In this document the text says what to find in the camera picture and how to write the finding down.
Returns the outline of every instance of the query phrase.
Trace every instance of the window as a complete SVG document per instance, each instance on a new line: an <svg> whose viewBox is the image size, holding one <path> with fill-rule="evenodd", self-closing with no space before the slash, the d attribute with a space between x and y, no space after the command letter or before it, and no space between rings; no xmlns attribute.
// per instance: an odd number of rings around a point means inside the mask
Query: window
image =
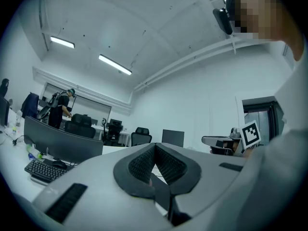
<svg viewBox="0 0 308 231"><path fill-rule="evenodd" d="M42 100L48 102L51 100L53 94L61 91L64 91L64 89L58 88L51 84L47 84ZM108 120L109 113L111 110L110 106L95 102L93 100L78 95L75 95L74 99L70 98L68 107L71 108L71 112L73 114L90 116L92 120L97 121L98 125L102 124L103 118Z"/></svg>
<svg viewBox="0 0 308 231"><path fill-rule="evenodd" d="M261 142L267 145L271 139L282 133L283 112L277 102L244 105L245 123L256 121L260 130Z"/></svg>

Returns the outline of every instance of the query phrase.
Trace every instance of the ceiling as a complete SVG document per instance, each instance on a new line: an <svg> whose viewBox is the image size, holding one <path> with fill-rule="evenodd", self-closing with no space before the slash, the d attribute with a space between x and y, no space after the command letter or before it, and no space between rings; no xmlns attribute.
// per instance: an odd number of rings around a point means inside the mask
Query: ceiling
<svg viewBox="0 0 308 231"><path fill-rule="evenodd" d="M38 12L47 55L133 89L174 61L225 40L212 14L222 7L223 0L40 0ZM51 43L49 36L76 47ZM132 75L103 63L100 54Z"/></svg>

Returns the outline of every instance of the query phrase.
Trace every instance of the office chair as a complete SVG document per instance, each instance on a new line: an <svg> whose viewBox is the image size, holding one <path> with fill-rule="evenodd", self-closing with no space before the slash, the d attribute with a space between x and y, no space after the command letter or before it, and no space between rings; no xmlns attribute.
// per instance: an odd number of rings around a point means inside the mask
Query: office chair
<svg viewBox="0 0 308 231"><path fill-rule="evenodd" d="M120 138L120 132L122 131L122 129L123 126L116 126L113 124L109 124L105 144L113 146L115 142L118 143Z"/></svg>
<svg viewBox="0 0 308 231"><path fill-rule="evenodd" d="M87 115L75 114L71 121L65 123L64 131L93 139L96 133L95 128L91 127L91 117Z"/></svg>
<svg viewBox="0 0 308 231"><path fill-rule="evenodd" d="M150 143L152 136L147 128L137 128L136 132L131 134L131 146Z"/></svg>

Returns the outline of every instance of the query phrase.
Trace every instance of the computer mouse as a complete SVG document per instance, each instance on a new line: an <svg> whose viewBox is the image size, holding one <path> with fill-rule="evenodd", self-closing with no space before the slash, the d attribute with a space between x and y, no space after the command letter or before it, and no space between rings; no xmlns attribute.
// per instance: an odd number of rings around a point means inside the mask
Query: computer mouse
<svg viewBox="0 0 308 231"><path fill-rule="evenodd" d="M61 161L53 161L52 166L62 168L62 169L67 169L67 166L64 162Z"/></svg>

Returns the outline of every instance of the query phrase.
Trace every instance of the ceiling light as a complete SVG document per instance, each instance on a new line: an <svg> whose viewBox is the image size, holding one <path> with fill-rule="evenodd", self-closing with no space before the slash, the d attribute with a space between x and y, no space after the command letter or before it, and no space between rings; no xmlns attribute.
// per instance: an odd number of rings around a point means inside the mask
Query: ceiling light
<svg viewBox="0 0 308 231"><path fill-rule="evenodd" d="M75 48L75 44L73 44L73 43L71 43L71 42L68 42L68 41L65 41L65 40L63 40L63 39L56 38L56 37L54 37L54 36L51 36L51 37L50 37L50 40L51 40L52 42L65 45L65 46L70 47L70 48L73 48L73 49Z"/></svg>
<svg viewBox="0 0 308 231"><path fill-rule="evenodd" d="M130 70L128 70L127 68L117 64L116 62L110 60L109 58L107 58L107 57L105 57L103 55L100 55L98 57L98 59L102 60L103 62L105 62L105 63L107 63L109 65L111 65L112 67L115 67L116 69L122 71L123 73L125 73L127 75L131 75L131 71Z"/></svg>

